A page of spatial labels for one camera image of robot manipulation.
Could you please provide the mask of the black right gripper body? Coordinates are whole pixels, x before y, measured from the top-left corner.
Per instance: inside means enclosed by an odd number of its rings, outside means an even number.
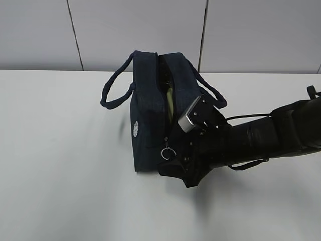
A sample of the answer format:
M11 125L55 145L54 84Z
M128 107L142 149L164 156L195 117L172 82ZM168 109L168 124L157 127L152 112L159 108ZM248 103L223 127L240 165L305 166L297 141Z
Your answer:
M191 131L182 143L182 150L173 159L175 177L186 187L196 187L213 169L224 167L225 126L213 130Z

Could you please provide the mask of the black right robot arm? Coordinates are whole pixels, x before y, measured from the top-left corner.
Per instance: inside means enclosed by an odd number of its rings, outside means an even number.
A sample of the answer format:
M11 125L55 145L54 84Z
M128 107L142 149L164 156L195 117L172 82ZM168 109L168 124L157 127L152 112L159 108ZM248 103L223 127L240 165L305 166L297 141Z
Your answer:
M320 97L236 126L199 97L179 124L187 136L177 152L159 164L158 172L183 180L186 187L197 186L215 168L242 171L273 158L320 151Z

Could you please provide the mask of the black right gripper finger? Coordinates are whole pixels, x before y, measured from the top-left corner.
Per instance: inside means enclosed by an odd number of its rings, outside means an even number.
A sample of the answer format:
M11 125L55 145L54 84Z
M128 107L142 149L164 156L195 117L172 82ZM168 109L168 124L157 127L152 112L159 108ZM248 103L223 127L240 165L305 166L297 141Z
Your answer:
M181 157L174 157L165 160L157 165L158 173L161 176L173 177L184 180L187 177L187 171Z

